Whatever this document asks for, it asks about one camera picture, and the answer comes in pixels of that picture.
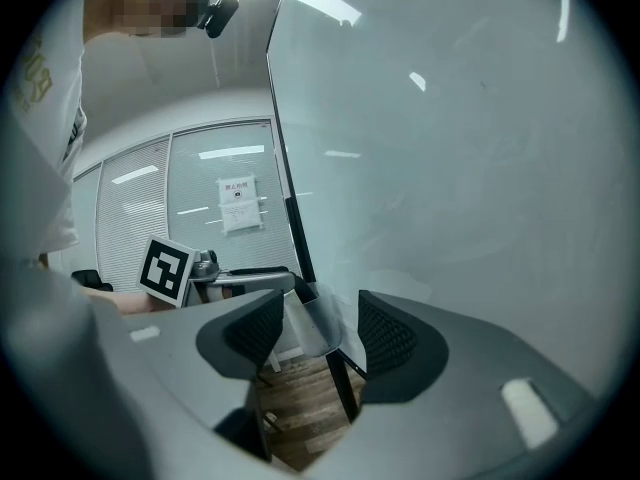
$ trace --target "window blind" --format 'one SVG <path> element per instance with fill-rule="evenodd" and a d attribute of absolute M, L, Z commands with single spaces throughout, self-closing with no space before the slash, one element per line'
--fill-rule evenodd
<path fill-rule="evenodd" d="M 118 292 L 138 292 L 136 277 L 149 234 L 167 236 L 168 138 L 103 164 L 98 191 L 100 276 Z"/>

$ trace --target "person's hand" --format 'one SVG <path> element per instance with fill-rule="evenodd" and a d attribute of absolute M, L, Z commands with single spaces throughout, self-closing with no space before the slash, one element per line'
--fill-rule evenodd
<path fill-rule="evenodd" d="M 85 288 L 90 297 L 100 297 L 113 302 L 121 315 L 134 315 L 136 313 L 151 313 L 153 311 L 165 311 L 174 309 L 174 306 L 160 300 L 148 293 L 118 293 L 103 292 L 93 288 Z"/>

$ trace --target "white ceiling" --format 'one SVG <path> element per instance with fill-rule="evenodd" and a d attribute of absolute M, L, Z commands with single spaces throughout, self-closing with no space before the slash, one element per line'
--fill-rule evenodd
<path fill-rule="evenodd" d="M 90 41 L 82 59 L 82 105 L 90 122 L 86 140 L 114 120 L 126 121 L 187 96 L 268 87 L 266 48 L 278 2 L 240 0 L 214 40 L 191 29 L 177 38 L 107 34 Z"/>

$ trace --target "ceiling light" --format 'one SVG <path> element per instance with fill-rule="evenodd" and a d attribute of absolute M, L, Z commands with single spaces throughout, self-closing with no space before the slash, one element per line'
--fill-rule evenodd
<path fill-rule="evenodd" d="M 249 153 L 264 153 L 264 146 L 245 146 L 242 148 L 214 149 L 198 153 L 201 160 L 208 158 L 220 158 L 223 156 L 248 155 Z"/>
<path fill-rule="evenodd" d="M 137 169 L 135 171 L 131 171 L 128 174 L 123 174 L 115 179 L 112 179 L 111 182 L 116 185 L 120 185 L 120 183 L 124 183 L 125 181 L 132 180 L 133 178 L 137 178 L 139 176 L 143 176 L 144 174 L 149 174 L 150 172 L 156 172 L 158 168 L 155 165 L 148 165 L 147 167 L 143 167 L 142 169 Z"/>
<path fill-rule="evenodd" d="M 340 23 L 348 21 L 355 25 L 362 13 L 356 11 L 348 3 L 342 0 L 297 0 L 310 7 L 318 9 L 320 12 L 338 20 Z"/>
<path fill-rule="evenodd" d="M 208 209 L 209 209 L 208 206 L 203 206 L 202 208 L 194 208 L 193 210 L 184 210 L 183 212 L 178 212 L 178 215 L 185 215 L 187 213 L 201 212 L 203 210 L 208 210 Z"/>
<path fill-rule="evenodd" d="M 413 72 L 409 75 L 409 78 L 413 80 L 413 83 L 416 84 L 422 92 L 427 90 L 427 82 L 424 78 L 422 78 L 418 73 Z"/>
<path fill-rule="evenodd" d="M 558 39 L 561 43 L 567 37 L 569 29 L 569 0 L 560 0 L 560 22 L 558 23 Z"/>
<path fill-rule="evenodd" d="M 360 153 L 347 153 L 345 151 L 325 151 L 326 156 L 338 156 L 340 158 L 360 158 Z"/>

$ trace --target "white wall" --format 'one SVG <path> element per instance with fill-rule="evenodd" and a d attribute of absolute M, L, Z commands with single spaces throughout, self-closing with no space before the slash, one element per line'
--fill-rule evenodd
<path fill-rule="evenodd" d="M 637 339 L 640 131 L 589 8 L 558 41 L 561 0 L 344 1 L 353 27 L 284 0 L 269 50 L 318 281 L 354 329 L 359 289 L 416 299 L 602 394 Z"/>
<path fill-rule="evenodd" d="M 267 88 L 228 89 L 197 94 L 166 104 L 121 122 L 116 116 L 100 116 L 115 123 L 100 136 L 92 136 L 91 119 L 85 144 L 75 166 L 79 174 L 114 153 L 173 130 L 213 121 L 273 115 Z"/>

